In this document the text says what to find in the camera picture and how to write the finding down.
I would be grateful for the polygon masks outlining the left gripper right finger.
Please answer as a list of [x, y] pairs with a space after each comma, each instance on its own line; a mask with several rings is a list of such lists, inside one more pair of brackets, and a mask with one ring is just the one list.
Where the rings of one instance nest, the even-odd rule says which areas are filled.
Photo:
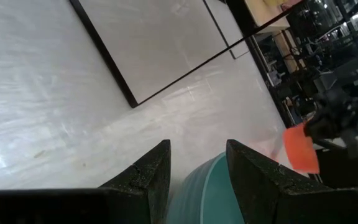
[[229, 139], [226, 142], [229, 178], [246, 223], [275, 223], [282, 195], [308, 194], [329, 187]]

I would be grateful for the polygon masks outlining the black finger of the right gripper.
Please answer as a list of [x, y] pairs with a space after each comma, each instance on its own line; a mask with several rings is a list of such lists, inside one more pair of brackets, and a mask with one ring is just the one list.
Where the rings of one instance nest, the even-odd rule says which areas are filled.
[[348, 156], [350, 159], [355, 159], [358, 157], [358, 140], [356, 136], [356, 132], [351, 129], [345, 129], [341, 133], [341, 139], [346, 145]]

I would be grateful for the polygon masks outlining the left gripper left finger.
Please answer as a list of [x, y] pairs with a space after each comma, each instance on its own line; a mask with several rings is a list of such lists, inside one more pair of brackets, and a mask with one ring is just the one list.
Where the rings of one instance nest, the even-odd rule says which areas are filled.
[[164, 223], [170, 190], [171, 142], [165, 139], [101, 185], [110, 223]]

